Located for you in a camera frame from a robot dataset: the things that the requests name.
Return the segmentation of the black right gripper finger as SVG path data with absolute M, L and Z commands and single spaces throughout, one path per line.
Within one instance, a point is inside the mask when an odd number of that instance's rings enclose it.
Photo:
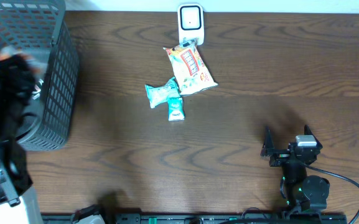
M 272 135 L 270 129 L 266 126 L 262 150 L 272 150 L 272 149 L 274 149 Z
M 312 136 L 314 141 L 316 142 L 316 145 L 320 144 L 320 141 L 315 137 L 315 135 L 313 134 L 313 132 L 311 131 L 310 127 L 307 124 L 304 126 L 304 134 L 308 136 Z

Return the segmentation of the green tissue pack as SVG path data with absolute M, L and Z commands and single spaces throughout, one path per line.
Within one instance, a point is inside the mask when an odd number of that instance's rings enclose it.
M 183 121 L 185 114 L 183 110 L 182 98 L 169 98 L 168 103 L 168 120 L 169 121 Z

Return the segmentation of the yellow white snack bag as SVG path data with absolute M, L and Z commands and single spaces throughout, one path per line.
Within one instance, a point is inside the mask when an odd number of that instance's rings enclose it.
M 182 96 L 218 85 L 197 50 L 197 39 L 190 39 L 166 51 Z

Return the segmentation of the mint green snack pouch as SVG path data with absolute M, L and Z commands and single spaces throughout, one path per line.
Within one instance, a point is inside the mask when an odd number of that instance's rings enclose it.
M 147 98 L 150 108 L 155 108 L 161 103 L 165 103 L 169 98 L 179 98 L 179 87 L 175 78 L 170 78 L 165 85 L 154 87 L 145 85 Z

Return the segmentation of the orange tissue pack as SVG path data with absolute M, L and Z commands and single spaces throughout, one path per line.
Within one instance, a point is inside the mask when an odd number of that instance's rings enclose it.
M 13 56 L 18 56 L 19 58 L 23 59 L 25 63 L 29 66 L 31 71 L 37 76 L 44 75 L 47 71 L 47 63 L 43 63 L 40 60 L 37 60 L 35 57 L 31 56 L 26 52 L 15 49 L 10 45 L 3 47 L 0 50 L 0 61 L 13 58 Z

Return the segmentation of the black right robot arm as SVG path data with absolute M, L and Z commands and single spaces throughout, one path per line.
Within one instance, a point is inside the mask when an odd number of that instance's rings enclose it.
M 308 175 L 307 166 L 317 160 L 322 145 L 308 126 L 286 149 L 277 149 L 269 128 L 266 128 L 262 157 L 269 157 L 271 167 L 282 169 L 280 193 L 287 200 L 282 216 L 289 219 L 300 214 L 319 214 L 327 208 L 330 182 L 317 175 Z

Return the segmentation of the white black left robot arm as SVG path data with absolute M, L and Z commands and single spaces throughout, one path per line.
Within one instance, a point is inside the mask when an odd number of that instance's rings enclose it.
M 0 60 L 0 223 L 108 223 L 99 206 L 72 215 L 41 214 L 26 152 L 16 137 L 34 87 L 35 69 L 23 56 Z

